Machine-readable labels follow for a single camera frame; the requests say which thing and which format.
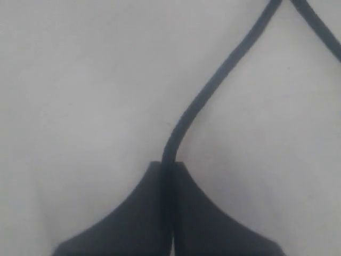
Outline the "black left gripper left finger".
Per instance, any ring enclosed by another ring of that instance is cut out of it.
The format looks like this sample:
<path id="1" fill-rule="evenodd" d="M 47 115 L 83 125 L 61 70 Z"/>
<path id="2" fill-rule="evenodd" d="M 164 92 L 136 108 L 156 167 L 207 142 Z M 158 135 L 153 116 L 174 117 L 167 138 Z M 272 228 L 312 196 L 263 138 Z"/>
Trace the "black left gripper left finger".
<path id="1" fill-rule="evenodd" d="M 170 255 L 173 225 L 164 171 L 151 162 L 132 193 L 108 216 L 62 242 L 54 255 Z"/>

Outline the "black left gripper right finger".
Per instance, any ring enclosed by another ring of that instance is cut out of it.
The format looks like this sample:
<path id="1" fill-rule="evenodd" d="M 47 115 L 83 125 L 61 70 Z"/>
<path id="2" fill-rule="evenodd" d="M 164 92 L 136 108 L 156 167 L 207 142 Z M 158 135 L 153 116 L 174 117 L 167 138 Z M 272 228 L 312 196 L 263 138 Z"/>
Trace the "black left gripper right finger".
<path id="1" fill-rule="evenodd" d="M 175 163 L 176 255 L 284 255 L 274 241 L 219 209 L 198 187 L 184 163 Z"/>

